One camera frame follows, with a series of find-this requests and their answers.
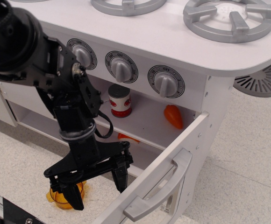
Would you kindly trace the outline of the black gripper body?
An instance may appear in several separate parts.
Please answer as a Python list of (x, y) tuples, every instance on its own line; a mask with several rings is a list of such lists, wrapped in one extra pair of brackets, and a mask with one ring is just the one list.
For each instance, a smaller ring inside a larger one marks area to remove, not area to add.
[(99, 142), (91, 136), (70, 141), (69, 147), (69, 153), (44, 172), (54, 191), (61, 191), (61, 183), (77, 184), (111, 172), (117, 164), (125, 162), (129, 168), (133, 163), (128, 141)]

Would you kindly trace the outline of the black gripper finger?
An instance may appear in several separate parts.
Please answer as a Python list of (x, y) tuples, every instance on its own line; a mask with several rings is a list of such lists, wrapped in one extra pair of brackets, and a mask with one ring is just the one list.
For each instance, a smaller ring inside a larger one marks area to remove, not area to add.
[(117, 164), (111, 171), (117, 190), (122, 193), (128, 185), (128, 166), (125, 162)]
[(63, 184), (60, 185), (64, 198), (75, 210), (83, 210), (84, 204), (77, 184)]

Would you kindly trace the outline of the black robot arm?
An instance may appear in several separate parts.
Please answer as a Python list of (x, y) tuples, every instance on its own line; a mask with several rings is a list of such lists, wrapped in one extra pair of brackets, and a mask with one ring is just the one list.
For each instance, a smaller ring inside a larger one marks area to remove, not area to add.
[(103, 117), (101, 93), (86, 69), (58, 39), (48, 37), (29, 11), (0, 0), (0, 81), (35, 87), (57, 120), (70, 151), (46, 169), (53, 191), (75, 210), (84, 205), (78, 183), (111, 172), (116, 188), (127, 187), (133, 159), (129, 142), (103, 143), (94, 119)]

